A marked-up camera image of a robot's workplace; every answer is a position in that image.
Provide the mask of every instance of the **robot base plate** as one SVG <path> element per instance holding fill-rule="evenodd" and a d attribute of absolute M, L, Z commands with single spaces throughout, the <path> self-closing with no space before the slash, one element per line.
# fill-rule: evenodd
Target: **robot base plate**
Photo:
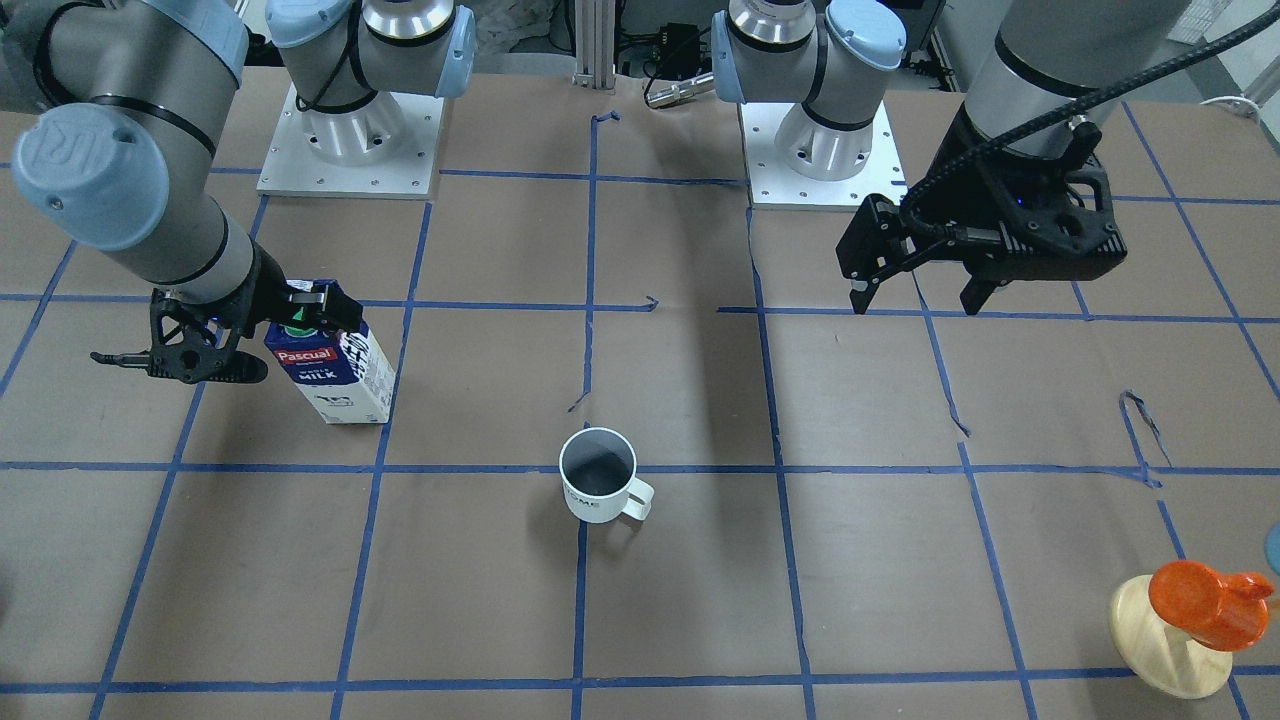
<path fill-rule="evenodd" d="M 302 114 L 294 108 L 289 86 L 271 147 L 257 179 L 261 195 L 289 197 L 380 197 L 429 200 L 435 178 L 436 149 L 444 100 L 429 95 L 392 94 L 404 113 L 411 136 L 388 160 L 344 167 L 325 161 L 307 140 Z"/>
<path fill-rule="evenodd" d="M 751 181 L 751 206 L 776 210 L 851 210 L 878 192 L 895 202 L 906 195 L 902 161 L 897 156 L 888 113 L 876 110 L 876 145 L 863 170 L 846 181 L 815 181 L 791 169 L 773 138 L 794 102 L 739 105 L 742 150 Z"/>

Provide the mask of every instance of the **mug handle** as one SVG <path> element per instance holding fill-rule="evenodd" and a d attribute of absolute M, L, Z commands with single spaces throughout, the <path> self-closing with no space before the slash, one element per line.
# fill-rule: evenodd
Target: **mug handle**
<path fill-rule="evenodd" d="M 627 483 L 627 495 L 631 497 L 627 498 L 622 511 L 636 520 L 648 518 L 649 510 L 653 507 L 653 486 L 632 475 L 631 482 Z"/>

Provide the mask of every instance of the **light blue joint cap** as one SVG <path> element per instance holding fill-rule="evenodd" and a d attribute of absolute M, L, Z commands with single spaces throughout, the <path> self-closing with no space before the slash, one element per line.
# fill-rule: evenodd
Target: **light blue joint cap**
<path fill-rule="evenodd" d="M 1276 527 L 1267 533 L 1266 553 L 1267 564 L 1280 574 L 1280 523 L 1276 523 Z"/>
<path fill-rule="evenodd" d="M 141 0 L 182 26 L 227 65 L 236 87 L 244 79 L 248 29 L 225 0 Z"/>
<path fill-rule="evenodd" d="M 448 56 L 440 70 L 436 97 L 461 97 L 471 85 L 471 65 L 476 60 L 476 17 L 466 5 L 453 10 L 453 32 L 449 35 Z"/>
<path fill-rule="evenodd" d="M 895 70 L 902 61 L 906 28 L 893 10 L 876 0 L 831 0 L 827 26 L 845 50 L 873 68 Z"/>
<path fill-rule="evenodd" d="M 712 18 L 712 73 L 716 74 L 716 96 L 726 102 L 746 102 L 742 82 L 737 78 L 733 45 L 728 40 L 728 17 L 724 10 Z"/>
<path fill-rule="evenodd" d="M 351 0 L 268 0 L 266 27 L 276 47 L 297 47 L 324 35 L 351 10 Z"/>
<path fill-rule="evenodd" d="M 88 102 L 54 108 L 22 133 L 13 179 L 67 234 L 104 252 L 142 242 L 169 204 L 169 169 L 151 135 Z"/>

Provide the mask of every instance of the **milk carton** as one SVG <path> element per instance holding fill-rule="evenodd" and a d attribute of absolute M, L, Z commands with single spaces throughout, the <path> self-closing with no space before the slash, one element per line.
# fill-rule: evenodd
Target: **milk carton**
<path fill-rule="evenodd" d="M 289 281 L 289 284 L 310 292 L 314 283 Z M 364 320 L 360 332 L 339 332 L 333 337 L 271 323 L 262 342 L 325 423 L 390 419 L 396 369 Z"/>

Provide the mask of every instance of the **pascual logo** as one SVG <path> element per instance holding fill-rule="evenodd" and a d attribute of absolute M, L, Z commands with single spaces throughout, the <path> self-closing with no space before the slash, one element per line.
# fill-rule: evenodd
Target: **pascual logo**
<path fill-rule="evenodd" d="M 285 365 L 338 359 L 338 354 L 334 352 L 332 347 L 316 347 L 315 350 L 276 350 L 275 356 Z"/>

